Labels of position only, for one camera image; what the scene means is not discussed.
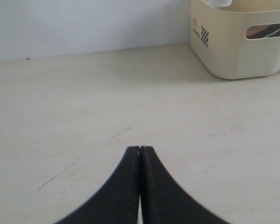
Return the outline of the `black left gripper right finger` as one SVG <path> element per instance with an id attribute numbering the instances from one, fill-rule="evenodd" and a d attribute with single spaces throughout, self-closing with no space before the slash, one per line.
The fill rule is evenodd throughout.
<path id="1" fill-rule="evenodd" d="M 144 224 L 226 224 L 179 186 L 153 147 L 140 147 L 140 199 Z"/>

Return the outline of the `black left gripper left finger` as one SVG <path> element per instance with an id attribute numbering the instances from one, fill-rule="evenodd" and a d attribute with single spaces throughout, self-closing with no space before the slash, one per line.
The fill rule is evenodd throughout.
<path id="1" fill-rule="evenodd" d="M 103 186 L 58 224 L 136 224 L 138 222 L 140 147 L 128 147 Z"/>

